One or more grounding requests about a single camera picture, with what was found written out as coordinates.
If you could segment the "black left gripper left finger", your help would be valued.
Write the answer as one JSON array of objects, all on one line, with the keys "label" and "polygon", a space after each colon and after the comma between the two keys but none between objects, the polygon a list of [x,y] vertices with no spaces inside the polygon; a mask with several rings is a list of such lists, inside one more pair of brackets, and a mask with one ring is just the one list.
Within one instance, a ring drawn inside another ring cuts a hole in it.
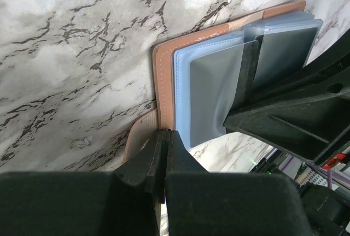
[{"label": "black left gripper left finger", "polygon": [[110,172],[1,174],[1,235],[159,235],[167,131]]}]

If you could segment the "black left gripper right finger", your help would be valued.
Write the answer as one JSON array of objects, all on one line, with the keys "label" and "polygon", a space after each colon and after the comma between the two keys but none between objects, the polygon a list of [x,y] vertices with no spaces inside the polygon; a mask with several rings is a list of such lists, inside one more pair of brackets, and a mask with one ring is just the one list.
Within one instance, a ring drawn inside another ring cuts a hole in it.
[{"label": "black left gripper right finger", "polygon": [[311,235],[292,181],[280,174],[211,173],[170,134],[165,197],[170,235]]}]

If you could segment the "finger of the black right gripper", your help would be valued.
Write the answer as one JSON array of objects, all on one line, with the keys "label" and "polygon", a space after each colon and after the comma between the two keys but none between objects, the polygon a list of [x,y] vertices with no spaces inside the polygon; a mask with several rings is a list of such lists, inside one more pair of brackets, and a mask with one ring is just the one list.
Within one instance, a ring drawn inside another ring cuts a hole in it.
[{"label": "finger of the black right gripper", "polygon": [[275,79],[268,73],[268,82],[253,88],[257,77],[258,54],[260,48],[254,44],[248,64],[240,71],[236,90],[236,107],[241,108],[251,102],[293,91],[308,84],[317,84],[349,67],[349,31],[309,65],[300,69],[282,69]]},{"label": "finger of the black right gripper", "polygon": [[326,162],[349,147],[349,78],[337,77],[230,113],[224,127],[301,160]]}]

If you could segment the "tan leather card holder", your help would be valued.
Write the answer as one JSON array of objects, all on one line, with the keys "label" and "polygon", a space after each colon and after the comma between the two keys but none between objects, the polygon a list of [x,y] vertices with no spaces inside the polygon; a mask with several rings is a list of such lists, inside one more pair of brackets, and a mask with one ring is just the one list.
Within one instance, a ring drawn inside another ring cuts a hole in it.
[{"label": "tan leather card holder", "polygon": [[323,20],[304,0],[259,10],[156,45],[156,109],[138,119],[124,161],[158,129],[179,133],[190,150],[226,133],[228,113],[306,65]]}]

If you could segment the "dark credit card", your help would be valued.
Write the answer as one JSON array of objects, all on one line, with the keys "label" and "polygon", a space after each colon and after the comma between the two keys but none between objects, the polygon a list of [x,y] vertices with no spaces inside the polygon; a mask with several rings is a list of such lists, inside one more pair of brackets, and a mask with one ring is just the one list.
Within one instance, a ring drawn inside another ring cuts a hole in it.
[{"label": "dark credit card", "polygon": [[260,49],[253,91],[263,90],[301,69],[317,34],[318,28],[309,27],[256,36]]}]

